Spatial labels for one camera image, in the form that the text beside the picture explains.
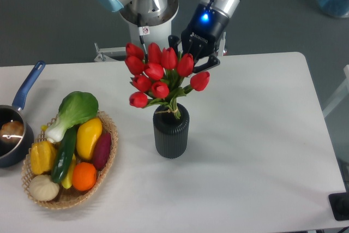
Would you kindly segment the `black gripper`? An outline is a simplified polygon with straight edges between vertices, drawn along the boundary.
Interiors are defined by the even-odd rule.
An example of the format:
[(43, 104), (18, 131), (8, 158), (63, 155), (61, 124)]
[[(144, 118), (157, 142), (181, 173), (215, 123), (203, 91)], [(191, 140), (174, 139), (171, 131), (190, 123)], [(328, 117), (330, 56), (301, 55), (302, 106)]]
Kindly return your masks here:
[(183, 52), (192, 54), (194, 59), (208, 56), (206, 63), (193, 68), (194, 74), (219, 66), (220, 60), (211, 54), (228, 22), (227, 16), (199, 4), (186, 29), (181, 33), (181, 40), (176, 35), (168, 36), (169, 47), (178, 54), (178, 46), (182, 41)]

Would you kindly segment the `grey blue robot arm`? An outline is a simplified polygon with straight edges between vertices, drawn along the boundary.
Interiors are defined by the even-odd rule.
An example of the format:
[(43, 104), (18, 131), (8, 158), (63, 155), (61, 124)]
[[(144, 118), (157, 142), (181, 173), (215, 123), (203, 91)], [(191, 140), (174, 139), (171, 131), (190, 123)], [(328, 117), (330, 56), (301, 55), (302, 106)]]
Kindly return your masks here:
[(146, 48), (150, 43), (190, 53), (197, 63), (194, 73), (219, 65), (225, 47), (225, 28), (241, 0), (200, 0), (179, 37), (172, 34), (172, 20), (179, 9), (178, 0), (97, 0), (112, 13), (120, 13), (129, 25), (131, 42)]

